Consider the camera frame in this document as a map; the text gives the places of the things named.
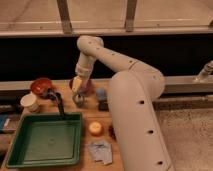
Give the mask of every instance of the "black wall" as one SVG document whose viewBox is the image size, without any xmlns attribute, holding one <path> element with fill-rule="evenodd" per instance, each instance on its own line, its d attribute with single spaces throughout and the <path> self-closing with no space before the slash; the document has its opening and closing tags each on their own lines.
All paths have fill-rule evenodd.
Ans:
<svg viewBox="0 0 213 171">
<path fill-rule="evenodd" d="M 213 60 L 213 34 L 103 37 L 105 47 L 138 58 L 164 75 L 196 75 Z M 70 79 L 79 51 L 76 37 L 0 39 L 0 81 Z M 113 73 L 97 62 L 92 77 Z"/>
</svg>

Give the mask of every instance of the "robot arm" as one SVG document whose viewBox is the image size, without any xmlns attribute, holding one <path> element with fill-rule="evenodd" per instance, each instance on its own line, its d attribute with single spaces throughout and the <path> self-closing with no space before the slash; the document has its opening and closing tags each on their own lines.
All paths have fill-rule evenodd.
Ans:
<svg viewBox="0 0 213 171">
<path fill-rule="evenodd" d="M 103 47 L 98 37 L 81 36 L 76 65 L 77 92 L 90 77 L 96 59 L 116 72 L 109 84 L 108 104 L 126 171 L 173 171 L 152 106 L 164 90 L 164 77 L 154 67 Z"/>
</svg>

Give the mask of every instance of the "floor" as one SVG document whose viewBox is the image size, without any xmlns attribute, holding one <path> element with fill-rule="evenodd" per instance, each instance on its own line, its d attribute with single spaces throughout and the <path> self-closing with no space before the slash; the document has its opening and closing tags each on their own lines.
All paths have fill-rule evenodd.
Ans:
<svg viewBox="0 0 213 171">
<path fill-rule="evenodd" d="M 212 171 L 212 99 L 160 99 L 155 109 L 176 171 Z"/>
<path fill-rule="evenodd" d="M 73 28 L 123 28 L 126 0 L 68 0 Z M 212 0 L 138 0 L 135 27 L 203 26 Z M 1 0 L 0 31 L 61 29 L 56 0 Z"/>
</svg>

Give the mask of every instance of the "red bowl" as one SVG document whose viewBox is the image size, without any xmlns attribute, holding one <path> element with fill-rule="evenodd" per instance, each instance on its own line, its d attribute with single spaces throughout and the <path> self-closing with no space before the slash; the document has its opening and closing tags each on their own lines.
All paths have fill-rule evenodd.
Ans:
<svg viewBox="0 0 213 171">
<path fill-rule="evenodd" d="M 52 81 L 49 78 L 38 78 L 32 82 L 30 85 L 30 90 L 36 94 L 41 96 L 46 89 L 52 89 Z"/>
</svg>

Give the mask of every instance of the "wooden table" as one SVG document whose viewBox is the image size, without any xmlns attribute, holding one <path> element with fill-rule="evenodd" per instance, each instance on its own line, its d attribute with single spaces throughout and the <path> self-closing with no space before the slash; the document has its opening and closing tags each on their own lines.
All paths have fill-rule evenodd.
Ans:
<svg viewBox="0 0 213 171">
<path fill-rule="evenodd" d="M 112 120 L 109 115 L 109 112 L 98 111 L 98 102 L 96 100 L 95 95 L 95 88 L 102 87 L 107 89 L 107 82 L 106 81 L 93 81 L 93 88 L 86 97 L 85 107 L 80 109 L 75 106 L 72 101 L 72 92 L 69 88 L 68 82 L 56 82 L 53 83 L 55 86 L 55 90 L 60 92 L 63 98 L 64 109 L 65 112 L 82 112 L 84 118 L 84 136 L 82 138 L 82 147 L 81 147 L 81 157 L 80 163 L 76 166 L 66 166 L 66 167 L 45 167 L 45 168 L 27 168 L 27 169 L 20 169 L 20 170 L 30 170 L 30 171 L 37 171 L 37 170 L 44 170 L 44 171 L 122 171 L 122 161 L 120 158 L 120 152 L 118 145 L 115 140 L 113 140 L 108 133 L 108 127 L 111 124 Z M 41 107 L 41 113 L 56 113 L 58 112 L 57 106 L 51 102 L 50 100 L 42 100 L 39 99 L 38 103 Z M 92 121 L 99 121 L 103 124 L 104 131 L 100 137 L 94 137 L 90 135 L 88 132 L 88 124 Z M 102 162 L 94 162 L 92 161 L 90 154 L 86 145 L 91 141 L 98 141 L 100 139 L 107 140 L 112 145 L 112 152 L 113 152 L 113 163 L 108 166 L 104 166 Z M 19 169 L 7 169 L 6 164 L 7 156 L 2 164 L 2 171 L 17 171 Z"/>
</svg>

